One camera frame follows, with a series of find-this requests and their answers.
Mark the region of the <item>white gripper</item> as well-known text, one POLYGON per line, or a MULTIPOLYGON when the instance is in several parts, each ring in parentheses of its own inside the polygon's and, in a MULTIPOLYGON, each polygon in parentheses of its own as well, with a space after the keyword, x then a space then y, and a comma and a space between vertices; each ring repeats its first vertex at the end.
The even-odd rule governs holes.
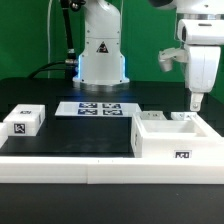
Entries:
POLYGON ((210 92, 216 80, 224 45, 224 20, 181 19, 177 37, 187 52, 184 72, 187 87, 192 91, 190 110, 199 111, 203 93, 210 92))

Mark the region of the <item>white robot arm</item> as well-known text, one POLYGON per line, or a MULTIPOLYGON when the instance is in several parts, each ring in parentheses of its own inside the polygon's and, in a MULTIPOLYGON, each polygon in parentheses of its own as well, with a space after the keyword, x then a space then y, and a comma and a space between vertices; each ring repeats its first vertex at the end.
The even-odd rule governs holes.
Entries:
MULTIPOLYGON (((68 61, 74 64, 73 84, 91 91, 126 86, 125 58, 120 52, 121 14, 106 0, 59 0, 63 11, 68 61), (73 48, 69 13, 85 10, 85 48, 73 48)), ((158 55, 164 71, 174 61, 183 64, 185 86, 191 91, 190 109, 201 108, 203 96, 214 86, 224 45, 224 0, 147 0, 155 8, 176 11, 178 48, 158 55)))

